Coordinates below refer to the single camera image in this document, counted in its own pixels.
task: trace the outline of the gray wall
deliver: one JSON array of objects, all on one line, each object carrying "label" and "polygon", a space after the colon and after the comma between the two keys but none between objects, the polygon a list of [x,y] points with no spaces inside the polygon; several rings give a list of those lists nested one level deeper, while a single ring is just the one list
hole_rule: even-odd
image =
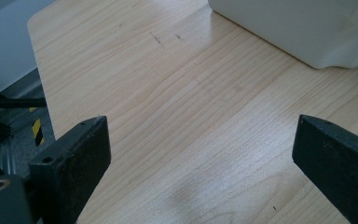
[{"label": "gray wall", "polygon": [[0,0],[0,91],[36,68],[27,21],[55,0]]}]

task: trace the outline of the white plastic container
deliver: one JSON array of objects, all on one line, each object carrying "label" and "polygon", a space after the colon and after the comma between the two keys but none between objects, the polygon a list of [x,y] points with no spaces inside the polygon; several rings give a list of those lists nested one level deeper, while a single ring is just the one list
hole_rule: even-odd
[{"label": "white plastic container", "polygon": [[358,0],[209,0],[209,4],[314,68],[358,65]]}]

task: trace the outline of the gray floor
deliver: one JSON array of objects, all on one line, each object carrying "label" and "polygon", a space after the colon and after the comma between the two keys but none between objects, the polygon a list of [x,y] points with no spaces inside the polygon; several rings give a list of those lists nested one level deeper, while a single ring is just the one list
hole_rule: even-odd
[{"label": "gray floor", "polygon": [[[45,97],[37,70],[34,70],[1,93],[7,98],[13,99]],[[23,128],[14,133],[10,139],[16,165],[16,174],[22,177],[26,177],[29,174],[28,161],[55,141],[48,109],[46,107],[38,108],[33,113],[39,115],[37,117],[41,120],[41,129],[44,137],[44,143],[38,147],[35,145],[34,133],[32,130],[32,123],[34,120],[29,119],[31,116],[29,108],[0,109],[0,121],[6,125],[13,126],[28,120]]]}]

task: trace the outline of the light wood surface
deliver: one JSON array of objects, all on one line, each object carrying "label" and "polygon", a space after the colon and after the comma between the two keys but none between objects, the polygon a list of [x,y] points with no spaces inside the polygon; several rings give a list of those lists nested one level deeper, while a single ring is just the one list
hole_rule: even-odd
[{"label": "light wood surface", "polygon": [[61,0],[28,26],[56,137],[108,117],[78,223],[348,222],[291,152],[300,114],[358,134],[358,67],[314,70],[206,0]]}]

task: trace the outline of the wooden table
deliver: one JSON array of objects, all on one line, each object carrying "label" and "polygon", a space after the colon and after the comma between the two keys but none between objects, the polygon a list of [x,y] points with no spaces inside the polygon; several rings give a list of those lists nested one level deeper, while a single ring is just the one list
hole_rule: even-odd
[{"label": "wooden table", "polygon": [[358,67],[312,69],[206,0],[61,0],[29,30],[56,137],[108,117],[79,223],[347,222],[291,152],[300,114],[358,134]]}]

